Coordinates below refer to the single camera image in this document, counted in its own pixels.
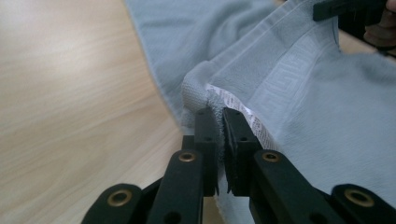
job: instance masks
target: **brass insert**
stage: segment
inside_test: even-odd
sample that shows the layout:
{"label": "brass insert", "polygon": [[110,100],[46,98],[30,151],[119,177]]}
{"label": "brass insert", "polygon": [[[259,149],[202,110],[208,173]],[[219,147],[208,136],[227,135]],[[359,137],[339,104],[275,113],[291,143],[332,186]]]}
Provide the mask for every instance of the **brass insert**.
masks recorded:
{"label": "brass insert", "polygon": [[107,203],[113,207],[120,207],[131,201],[132,192],[128,189],[119,189],[107,198]]}
{"label": "brass insert", "polygon": [[370,195],[361,192],[358,189],[346,189],[346,191],[344,191],[344,195],[348,200],[362,207],[372,207],[375,204]]}
{"label": "brass insert", "polygon": [[279,161],[279,157],[274,152],[262,153],[262,159],[265,160],[265,161],[271,161],[271,162]]}
{"label": "brass insert", "polygon": [[190,152],[183,152],[178,156],[178,159],[181,161],[194,161],[195,154],[190,153]]}

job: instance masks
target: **towel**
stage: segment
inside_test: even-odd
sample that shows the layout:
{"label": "towel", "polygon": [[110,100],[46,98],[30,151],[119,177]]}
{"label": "towel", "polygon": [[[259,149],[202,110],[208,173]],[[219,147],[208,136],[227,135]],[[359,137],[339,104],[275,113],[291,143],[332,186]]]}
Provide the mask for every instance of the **towel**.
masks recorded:
{"label": "towel", "polygon": [[[337,20],[312,21],[317,2],[127,5],[186,133],[200,108],[212,107],[218,120],[224,106],[237,108],[260,121],[260,130],[250,125],[264,133],[263,147],[284,153],[315,188],[356,184],[396,206],[396,66],[378,54],[343,54]],[[219,185],[226,223],[252,222],[248,200],[225,193],[224,175]]]}

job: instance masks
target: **fabric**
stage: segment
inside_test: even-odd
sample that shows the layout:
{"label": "fabric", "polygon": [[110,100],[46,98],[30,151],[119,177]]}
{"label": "fabric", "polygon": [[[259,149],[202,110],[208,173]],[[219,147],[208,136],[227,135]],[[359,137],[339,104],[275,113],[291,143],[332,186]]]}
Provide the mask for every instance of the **fabric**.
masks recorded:
{"label": "fabric", "polygon": [[[225,106],[207,84],[254,111],[316,188],[365,187],[396,206],[396,66],[345,55],[336,19],[312,21],[317,0],[127,0],[151,74],[188,133],[193,113]],[[225,193],[226,223],[252,222],[247,199]]]}

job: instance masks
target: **wooden table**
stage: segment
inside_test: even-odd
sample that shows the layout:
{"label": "wooden table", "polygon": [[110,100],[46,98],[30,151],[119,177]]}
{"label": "wooden table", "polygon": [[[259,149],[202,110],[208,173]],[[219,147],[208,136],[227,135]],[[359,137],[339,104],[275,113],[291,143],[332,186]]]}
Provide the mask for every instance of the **wooden table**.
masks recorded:
{"label": "wooden table", "polygon": [[0,2],[0,223],[79,223],[161,177],[181,137],[122,0]]}

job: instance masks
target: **screw hole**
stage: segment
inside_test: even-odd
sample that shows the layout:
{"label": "screw hole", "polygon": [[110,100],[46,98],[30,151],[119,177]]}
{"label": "screw hole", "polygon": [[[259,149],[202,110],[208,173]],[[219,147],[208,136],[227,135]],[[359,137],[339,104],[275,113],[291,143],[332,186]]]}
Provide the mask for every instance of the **screw hole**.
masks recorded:
{"label": "screw hole", "polygon": [[113,207],[123,206],[131,201],[132,192],[128,189],[120,189],[113,192],[108,198],[107,203]]}
{"label": "screw hole", "polygon": [[327,224],[327,219],[321,213],[312,213],[309,219],[315,224]]}
{"label": "screw hole", "polygon": [[357,189],[346,189],[344,195],[351,202],[362,207],[372,207],[375,204],[373,198],[370,195]]}
{"label": "screw hole", "polygon": [[265,161],[272,161],[272,162],[279,161],[279,157],[275,153],[272,153],[272,152],[263,153],[262,158]]}
{"label": "screw hole", "polygon": [[182,153],[178,156],[180,161],[193,161],[195,160],[195,155],[190,152]]}
{"label": "screw hole", "polygon": [[165,224],[177,224],[181,221],[181,215],[177,212],[170,212],[163,217]]}

